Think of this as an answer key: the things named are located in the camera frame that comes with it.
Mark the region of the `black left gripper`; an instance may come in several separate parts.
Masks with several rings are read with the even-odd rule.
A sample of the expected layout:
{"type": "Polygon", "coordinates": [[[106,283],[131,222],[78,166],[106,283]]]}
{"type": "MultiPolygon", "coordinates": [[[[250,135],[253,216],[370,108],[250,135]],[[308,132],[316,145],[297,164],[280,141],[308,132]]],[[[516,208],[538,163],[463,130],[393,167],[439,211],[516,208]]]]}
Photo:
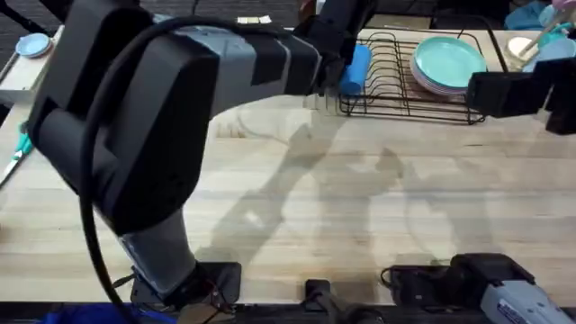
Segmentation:
{"type": "Polygon", "coordinates": [[[310,43],[324,64],[349,65],[359,32],[373,18],[376,0],[327,0],[317,14],[294,28],[294,34],[310,43]]]}

